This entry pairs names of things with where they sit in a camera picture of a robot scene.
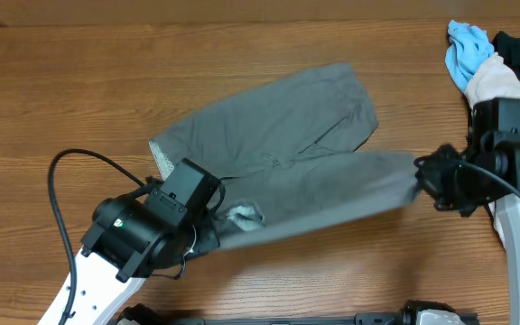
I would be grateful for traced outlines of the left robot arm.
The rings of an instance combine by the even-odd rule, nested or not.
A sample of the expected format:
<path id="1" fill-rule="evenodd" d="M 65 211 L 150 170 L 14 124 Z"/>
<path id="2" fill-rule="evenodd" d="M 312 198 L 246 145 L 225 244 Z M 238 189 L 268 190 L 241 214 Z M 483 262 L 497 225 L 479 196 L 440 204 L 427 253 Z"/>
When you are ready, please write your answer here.
<path id="1" fill-rule="evenodd" d="M 107 324 L 156 270 L 219 247 L 209 205 L 221 181 L 183 159 L 164 180 L 102 201 L 42 324 Z"/>

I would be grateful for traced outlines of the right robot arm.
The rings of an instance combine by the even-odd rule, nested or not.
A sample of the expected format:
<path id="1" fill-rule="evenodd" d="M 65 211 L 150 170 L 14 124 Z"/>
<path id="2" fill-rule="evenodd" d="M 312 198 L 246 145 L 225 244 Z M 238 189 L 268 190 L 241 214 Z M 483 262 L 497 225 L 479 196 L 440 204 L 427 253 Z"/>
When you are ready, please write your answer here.
<path id="1" fill-rule="evenodd" d="M 480 206 L 495 205 L 507 258 L 509 321 L 520 324 L 520 99 L 477 103 L 463 152 L 445 144 L 414 165 L 420 187 L 439 211 L 468 217 Z"/>

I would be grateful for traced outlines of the grey shorts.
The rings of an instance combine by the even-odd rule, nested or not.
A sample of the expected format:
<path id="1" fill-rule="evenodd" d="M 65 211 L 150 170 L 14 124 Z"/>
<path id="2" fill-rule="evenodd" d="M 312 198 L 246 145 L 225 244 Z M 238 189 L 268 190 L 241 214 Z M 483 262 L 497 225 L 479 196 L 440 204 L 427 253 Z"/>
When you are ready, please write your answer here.
<path id="1" fill-rule="evenodd" d="M 377 126 L 353 68 L 336 63 L 204 107 L 149 146 L 162 176 L 189 159 L 222 181 L 214 226 L 229 250 L 413 203 L 413 155 L 362 150 Z"/>

